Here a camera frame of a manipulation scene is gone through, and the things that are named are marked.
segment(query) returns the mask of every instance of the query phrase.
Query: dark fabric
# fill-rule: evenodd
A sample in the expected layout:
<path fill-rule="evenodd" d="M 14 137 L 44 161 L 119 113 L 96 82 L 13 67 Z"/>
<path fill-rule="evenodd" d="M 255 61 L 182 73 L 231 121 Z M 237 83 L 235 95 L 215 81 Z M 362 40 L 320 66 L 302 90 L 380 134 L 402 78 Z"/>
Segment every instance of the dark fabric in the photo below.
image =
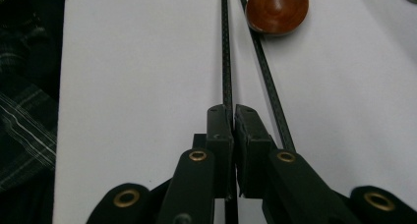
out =
<path fill-rule="evenodd" d="M 2 224 L 52 222 L 64 1 L 0 4 Z"/>

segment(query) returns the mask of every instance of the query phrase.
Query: black shaft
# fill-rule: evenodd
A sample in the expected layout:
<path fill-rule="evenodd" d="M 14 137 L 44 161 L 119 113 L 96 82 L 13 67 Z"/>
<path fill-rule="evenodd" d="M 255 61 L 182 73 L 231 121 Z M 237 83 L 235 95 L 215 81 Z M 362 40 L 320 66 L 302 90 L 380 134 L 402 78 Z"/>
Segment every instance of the black shaft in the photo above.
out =
<path fill-rule="evenodd" d="M 245 12 L 247 0 L 240 0 L 240 2 L 242 3 L 242 8 Z M 261 72 L 264 78 L 264 83 L 267 88 L 270 106 L 272 107 L 273 117 L 275 118 L 275 123 L 278 127 L 279 136 L 282 141 L 282 146 L 285 149 L 295 152 L 294 142 L 289 132 L 288 124 L 282 110 L 281 102 L 279 101 L 275 84 L 273 83 L 272 75 L 270 74 L 267 57 L 265 56 L 264 49 L 262 48 L 260 35 L 250 28 L 249 32 L 251 33 L 252 42 L 254 43 L 255 52 L 257 53 Z"/>
<path fill-rule="evenodd" d="M 229 41 L 229 19 L 228 2 L 221 0 L 221 47 L 222 47 L 222 83 L 223 83 L 223 104 L 226 106 L 227 121 L 233 131 L 233 94 L 232 94 L 232 73 L 230 64 L 230 41 Z M 232 159 L 230 171 L 230 197 L 225 199 L 225 223 L 238 224 L 237 188 L 235 161 Z"/>

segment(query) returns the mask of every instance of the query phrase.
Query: clamp jaw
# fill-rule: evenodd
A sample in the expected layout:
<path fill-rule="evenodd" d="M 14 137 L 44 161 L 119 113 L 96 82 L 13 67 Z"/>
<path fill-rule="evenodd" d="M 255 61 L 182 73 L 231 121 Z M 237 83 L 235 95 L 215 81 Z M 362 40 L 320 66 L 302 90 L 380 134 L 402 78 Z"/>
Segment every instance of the clamp jaw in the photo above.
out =
<path fill-rule="evenodd" d="M 235 170 L 240 195 L 263 200 L 268 224 L 417 223 L 412 208 L 382 189 L 356 188 L 350 198 L 334 192 L 300 154 L 276 147 L 254 109 L 236 106 L 235 130 L 227 118 L 224 105 L 211 107 L 207 133 L 194 135 L 172 179 L 152 191 L 112 189 L 88 223 L 213 223 L 214 199 L 232 196 Z"/>

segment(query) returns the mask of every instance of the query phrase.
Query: white surface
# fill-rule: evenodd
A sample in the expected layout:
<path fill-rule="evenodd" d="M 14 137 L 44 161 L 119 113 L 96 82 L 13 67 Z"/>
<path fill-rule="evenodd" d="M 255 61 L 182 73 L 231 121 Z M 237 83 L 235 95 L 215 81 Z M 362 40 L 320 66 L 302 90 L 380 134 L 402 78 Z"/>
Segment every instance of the white surface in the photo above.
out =
<path fill-rule="evenodd" d="M 278 138 L 238 0 L 229 9 L 234 103 Z M 417 6 L 310 0 L 303 25 L 264 48 L 297 151 L 322 178 L 417 209 Z M 220 0 L 67 0 L 54 223 L 85 223 L 117 185 L 170 178 L 219 103 Z M 266 223 L 259 201 L 239 204 L 242 224 Z"/>

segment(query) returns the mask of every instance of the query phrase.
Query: brass grommet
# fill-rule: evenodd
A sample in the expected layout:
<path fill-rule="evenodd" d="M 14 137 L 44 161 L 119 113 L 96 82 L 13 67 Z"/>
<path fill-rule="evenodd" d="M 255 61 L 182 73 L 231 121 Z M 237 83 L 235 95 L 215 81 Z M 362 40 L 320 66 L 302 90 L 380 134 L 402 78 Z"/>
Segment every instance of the brass grommet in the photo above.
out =
<path fill-rule="evenodd" d="M 190 157 L 191 160 L 195 162 L 203 161 L 208 157 L 208 155 L 204 151 L 200 151 L 200 150 L 193 151 L 188 156 Z"/>
<path fill-rule="evenodd" d="M 373 207 L 382 211 L 393 211 L 395 209 L 395 204 L 389 198 L 376 192 L 365 193 L 364 199 Z"/>
<path fill-rule="evenodd" d="M 277 158 L 279 158 L 281 161 L 284 162 L 294 162 L 295 156 L 294 154 L 290 152 L 281 151 L 276 155 Z"/>
<path fill-rule="evenodd" d="M 123 200 L 123 196 L 132 196 L 132 198 L 129 198 L 129 200 Z M 128 207 L 135 204 L 139 200 L 139 197 L 140 194 L 138 191 L 136 191 L 135 189 L 128 189 L 117 194 L 113 199 L 113 203 L 118 207 Z"/>

